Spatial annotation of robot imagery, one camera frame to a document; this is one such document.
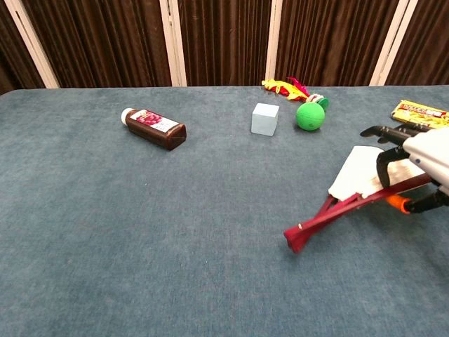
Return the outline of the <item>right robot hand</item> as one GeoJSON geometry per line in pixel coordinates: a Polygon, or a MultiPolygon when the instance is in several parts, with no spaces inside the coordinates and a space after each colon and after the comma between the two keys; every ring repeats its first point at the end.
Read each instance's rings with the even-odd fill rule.
{"type": "Polygon", "coordinates": [[[362,137],[377,136],[379,143],[391,142],[396,147],[377,156],[377,176],[383,187],[390,186],[388,165],[408,159],[422,169],[438,189],[419,200],[398,194],[387,197],[387,202],[403,213],[422,213],[448,205],[448,151],[441,148],[448,139],[447,128],[429,128],[424,124],[404,123],[395,128],[371,126],[360,133],[362,137]]]}

